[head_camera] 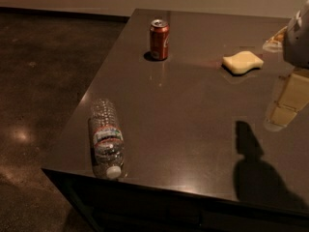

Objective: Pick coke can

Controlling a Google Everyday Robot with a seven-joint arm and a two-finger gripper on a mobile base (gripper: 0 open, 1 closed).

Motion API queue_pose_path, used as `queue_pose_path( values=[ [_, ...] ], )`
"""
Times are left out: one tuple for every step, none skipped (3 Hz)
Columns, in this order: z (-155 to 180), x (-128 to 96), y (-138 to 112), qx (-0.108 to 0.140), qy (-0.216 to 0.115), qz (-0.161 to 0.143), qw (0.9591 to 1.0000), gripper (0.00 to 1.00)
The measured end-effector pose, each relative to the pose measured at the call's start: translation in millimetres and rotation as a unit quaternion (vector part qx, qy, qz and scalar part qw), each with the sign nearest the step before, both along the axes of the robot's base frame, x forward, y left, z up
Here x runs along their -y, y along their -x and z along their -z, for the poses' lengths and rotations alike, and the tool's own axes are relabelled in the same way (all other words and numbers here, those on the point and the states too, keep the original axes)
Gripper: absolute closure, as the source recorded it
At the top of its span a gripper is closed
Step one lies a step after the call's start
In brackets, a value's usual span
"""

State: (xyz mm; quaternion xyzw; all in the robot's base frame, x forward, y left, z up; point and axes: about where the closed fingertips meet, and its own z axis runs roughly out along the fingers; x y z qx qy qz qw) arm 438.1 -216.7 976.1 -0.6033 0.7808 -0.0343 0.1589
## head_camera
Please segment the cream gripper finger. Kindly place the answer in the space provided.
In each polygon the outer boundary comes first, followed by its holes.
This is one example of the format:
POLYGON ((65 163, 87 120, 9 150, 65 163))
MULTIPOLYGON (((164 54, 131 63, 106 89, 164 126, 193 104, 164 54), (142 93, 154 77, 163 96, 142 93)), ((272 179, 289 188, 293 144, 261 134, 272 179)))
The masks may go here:
POLYGON ((280 29, 276 34, 265 41, 263 50, 271 53, 282 52, 286 32, 287 27, 280 29))
POLYGON ((294 68, 287 76, 280 76, 272 97, 264 125, 269 131, 281 131, 309 103, 309 70, 294 68))

